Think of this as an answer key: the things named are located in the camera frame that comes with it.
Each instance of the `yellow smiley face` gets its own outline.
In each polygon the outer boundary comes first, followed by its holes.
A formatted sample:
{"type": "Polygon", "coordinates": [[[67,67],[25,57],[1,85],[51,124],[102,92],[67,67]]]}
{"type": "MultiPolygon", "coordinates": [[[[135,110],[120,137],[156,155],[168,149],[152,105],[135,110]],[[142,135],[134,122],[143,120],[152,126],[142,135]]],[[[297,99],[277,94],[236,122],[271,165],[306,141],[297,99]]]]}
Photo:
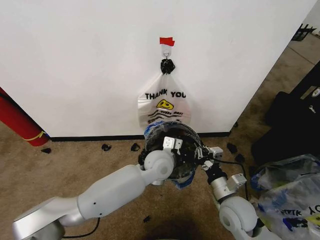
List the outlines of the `yellow smiley face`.
{"type": "Polygon", "coordinates": [[[167,109],[167,110],[172,110],[174,109],[175,106],[173,106],[170,102],[162,99],[158,105],[156,106],[158,109],[167,109]]]}

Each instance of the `black cable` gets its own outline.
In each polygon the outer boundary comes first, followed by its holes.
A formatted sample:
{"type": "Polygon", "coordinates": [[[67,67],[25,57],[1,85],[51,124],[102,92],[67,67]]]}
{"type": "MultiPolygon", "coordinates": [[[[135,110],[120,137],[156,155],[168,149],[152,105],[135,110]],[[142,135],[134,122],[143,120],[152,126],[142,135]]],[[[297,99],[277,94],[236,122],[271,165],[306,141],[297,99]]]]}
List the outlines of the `black cable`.
{"type": "MultiPolygon", "coordinates": [[[[216,159],[216,158],[214,158],[213,160],[216,161],[216,162],[218,162],[218,163],[222,163],[222,164],[233,164],[233,165],[239,165],[239,166],[241,166],[242,172],[243,172],[243,176],[244,176],[245,178],[247,178],[245,167],[244,167],[241,163],[239,163],[239,162],[234,162],[234,161],[222,161],[222,160],[218,160],[218,159],[216,159]]],[[[244,192],[245,192],[245,199],[246,199],[247,201],[249,201],[247,182],[245,182],[245,184],[244,184],[244,192]]]]}
{"type": "Polygon", "coordinates": [[[62,238],[63,239],[79,239],[79,238],[87,237],[87,236],[93,234],[98,229],[99,223],[100,223],[100,217],[98,217],[98,220],[96,221],[95,228],[91,232],[83,234],[83,235],[78,235],[78,236],[64,236],[62,238]]]}

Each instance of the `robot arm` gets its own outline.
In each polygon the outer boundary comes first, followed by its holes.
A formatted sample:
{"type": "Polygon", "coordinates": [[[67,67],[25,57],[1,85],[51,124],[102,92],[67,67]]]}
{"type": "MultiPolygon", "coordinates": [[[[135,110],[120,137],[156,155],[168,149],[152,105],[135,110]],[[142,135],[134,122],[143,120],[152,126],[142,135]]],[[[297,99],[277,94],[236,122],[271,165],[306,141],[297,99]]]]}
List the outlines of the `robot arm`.
{"type": "Polygon", "coordinates": [[[175,166],[174,138],[166,137],[163,150],[149,153],[144,166],[127,165],[96,181],[78,197],[54,197],[30,209],[13,222],[16,240],[60,240],[63,227],[104,217],[140,196],[147,185],[167,179],[175,166]]]}
{"type": "Polygon", "coordinates": [[[214,201],[219,210],[222,225],[236,240],[281,240],[262,222],[262,226],[257,224],[259,218],[249,201],[234,196],[237,189],[247,181],[243,174],[236,174],[228,179],[227,174],[215,162],[215,160],[221,160],[223,150],[219,147],[211,147],[207,150],[209,157],[203,161],[202,169],[206,172],[208,183],[213,189],[214,201]]]}

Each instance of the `floor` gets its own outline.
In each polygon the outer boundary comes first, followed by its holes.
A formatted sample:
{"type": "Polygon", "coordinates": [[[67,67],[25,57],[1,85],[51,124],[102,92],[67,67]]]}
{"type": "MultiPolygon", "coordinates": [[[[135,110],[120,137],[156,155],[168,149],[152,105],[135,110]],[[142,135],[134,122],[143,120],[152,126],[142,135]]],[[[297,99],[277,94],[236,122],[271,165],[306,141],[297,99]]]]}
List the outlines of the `floor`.
{"type": "MultiPolygon", "coordinates": [[[[302,42],[290,42],[238,119],[229,137],[203,138],[208,146],[224,150],[223,160],[233,161],[226,145],[233,143],[245,157],[245,167],[254,162],[251,144],[269,127],[264,114],[279,91],[290,92],[320,60],[320,39],[309,35],[302,42]]],[[[13,219],[52,196],[73,197],[98,179],[128,165],[136,164],[143,140],[49,142],[32,147],[0,123],[0,239],[10,240],[13,219]],[[102,151],[102,144],[112,146],[102,151]],[[49,147],[50,154],[41,152],[49,147]]],[[[228,175],[241,171],[237,166],[222,167],[228,175]]],[[[66,235],[90,232],[96,220],[68,228],[66,235]]],[[[171,182],[148,186],[142,196],[101,219],[99,229],[85,239],[151,240],[159,238],[228,240],[232,235],[219,222],[205,173],[197,169],[193,183],[178,190],[171,182]]]]}

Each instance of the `red cylinder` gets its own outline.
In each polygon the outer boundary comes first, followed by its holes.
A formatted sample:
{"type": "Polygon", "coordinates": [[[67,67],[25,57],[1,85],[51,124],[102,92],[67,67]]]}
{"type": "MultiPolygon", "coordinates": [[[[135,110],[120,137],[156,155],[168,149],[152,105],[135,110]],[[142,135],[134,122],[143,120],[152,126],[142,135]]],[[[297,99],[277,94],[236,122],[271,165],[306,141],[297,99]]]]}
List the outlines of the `red cylinder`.
{"type": "Polygon", "coordinates": [[[10,101],[10,97],[1,87],[0,120],[32,146],[41,146],[49,141],[45,132],[10,101]]]}

